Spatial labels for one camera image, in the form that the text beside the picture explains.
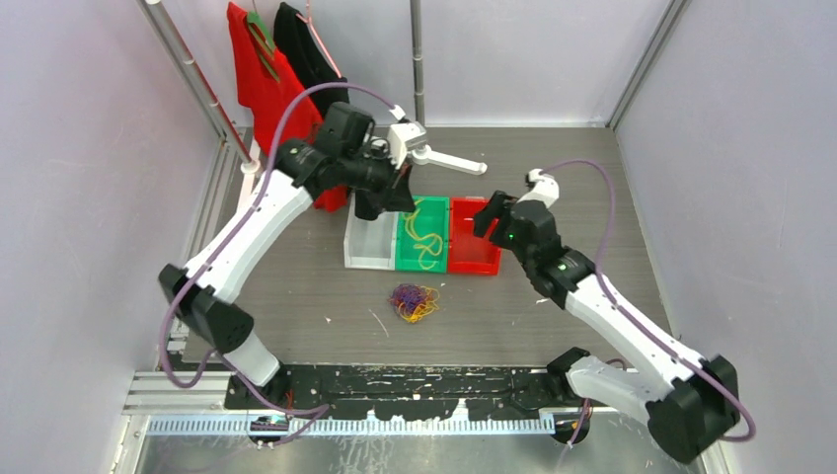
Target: black shirt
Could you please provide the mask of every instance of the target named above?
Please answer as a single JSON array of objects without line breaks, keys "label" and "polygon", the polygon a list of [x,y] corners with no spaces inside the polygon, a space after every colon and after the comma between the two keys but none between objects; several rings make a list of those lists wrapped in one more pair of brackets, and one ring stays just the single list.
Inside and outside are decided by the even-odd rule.
[{"label": "black shirt", "polygon": [[[311,38],[308,25],[297,18],[298,13],[299,10],[284,2],[279,5],[276,19],[273,21],[273,41],[287,58],[302,87],[308,89],[324,82],[346,82],[344,77],[338,78],[337,73],[323,57]],[[348,103],[348,89],[334,88],[315,92],[311,95],[311,101],[324,117],[331,104]]]}]

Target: metal pole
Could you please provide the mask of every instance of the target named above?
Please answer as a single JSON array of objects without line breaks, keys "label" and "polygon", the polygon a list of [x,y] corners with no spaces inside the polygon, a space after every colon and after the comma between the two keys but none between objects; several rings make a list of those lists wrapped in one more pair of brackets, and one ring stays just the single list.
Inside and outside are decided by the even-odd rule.
[{"label": "metal pole", "polygon": [[691,1],[692,0],[669,1],[668,7],[662,15],[659,24],[657,24],[656,30],[654,31],[654,34],[651,37],[645,52],[643,53],[643,57],[640,59],[640,62],[634,69],[634,73],[631,75],[631,79],[628,81],[628,86],[625,87],[625,91],[622,92],[622,97],[620,97],[619,102],[616,103],[616,109],[613,111],[613,116],[607,124],[607,126],[613,130],[619,128],[619,124],[622,122],[622,119],[625,118],[628,108],[631,106],[631,103],[640,91],[640,86],[646,80],[648,72],[656,59],[659,57],[663,47],[668,42],[671,32],[674,31],[674,27],[677,26],[677,21],[683,15],[686,7],[689,6]]},{"label": "metal pole", "polygon": [[169,12],[163,6],[163,0],[144,0],[143,3],[145,3],[148,18],[160,34],[167,50],[178,63],[178,67],[209,116],[209,121],[215,131],[233,146],[239,159],[245,163],[250,163],[252,159],[247,147],[244,146],[241,136],[239,136],[235,126],[218,101],[218,97],[215,96],[209,86],[209,82],[203,75],[203,71],[200,70],[200,66],[197,65],[197,61],[191,55],[189,47],[178,32],[178,27],[175,26],[172,17],[169,16]]},{"label": "metal pole", "polygon": [[424,63],[421,55],[421,0],[410,0],[413,26],[413,84],[416,99],[416,121],[424,125]]}]

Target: white wall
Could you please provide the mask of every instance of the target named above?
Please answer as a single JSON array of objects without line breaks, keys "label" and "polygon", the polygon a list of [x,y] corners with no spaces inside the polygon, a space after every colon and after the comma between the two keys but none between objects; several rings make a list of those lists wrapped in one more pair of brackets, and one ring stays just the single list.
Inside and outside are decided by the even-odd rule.
[{"label": "white wall", "polygon": [[[423,0],[427,122],[606,122],[668,1]],[[304,11],[303,0],[288,3]],[[251,0],[238,4],[252,9]],[[256,0],[271,28],[278,4]],[[230,117],[252,123],[236,99],[227,0],[166,5]],[[343,74],[412,116],[409,0],[313,0],[312,12]],[[351,98],[382,111],[359,93]]]},{"label": "white wall", "polygon": [[136,2],[0,18],[0,472],[106,472],[216,138]]},{"label": "white wall", "polygon": [[424,0],[428,123],[603,124],[668,0]]},{"label": "white wall", "polygon": [[742,473],[834,472],[837,4],[692,2],[619,129],[672,328],[737,367]]}]

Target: table surface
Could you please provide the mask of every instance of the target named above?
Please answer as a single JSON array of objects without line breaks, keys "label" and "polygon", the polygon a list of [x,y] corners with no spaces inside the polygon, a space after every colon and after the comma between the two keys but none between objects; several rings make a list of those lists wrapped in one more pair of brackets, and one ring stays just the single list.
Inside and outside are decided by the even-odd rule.
[{"label": "table surface", "polygon": [[[431,128],[434,150],[485,161],[483,176],[432,165],[413,172],[415,195],[489,197],[525,193],[523,176],[573,158],[600,163],[616,187],[616,219],[605,274],[638,308],[668,331],[616,137],[604,128]],[[590,258],[608,214],[604,182],[592,168],[555,174],[561,197],[552,206],[565,245]],[[235,199],[238,193],[230,193]],[[226,205],[232,215],[234,203]],[[503,252],[498,276],[371,270],[343,266],[347,209],[309,210],[295,220],[244,285],[237,304],[256,318],[259,337],[285,362],[544,365],[578,346],[600,358],[617,356],[595,331],[552,302],[539,303],[514,257]],[[441,309],[417,324],[387,302],[402,282],[439,289]],[[190,337],[184,360],[207,344]]]}]

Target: tangled colored strings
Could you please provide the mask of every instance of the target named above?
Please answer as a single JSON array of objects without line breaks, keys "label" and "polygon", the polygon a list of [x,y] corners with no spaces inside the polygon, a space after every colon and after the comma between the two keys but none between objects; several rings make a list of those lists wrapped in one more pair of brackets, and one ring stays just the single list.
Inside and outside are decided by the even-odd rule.
[{"label": "tangled colored strings", "polygon": [[439,290],[417,284],[399,284],[393,290],[389,302],[395,312],[408,323],[417,323],[421,319],[439,309]]}]

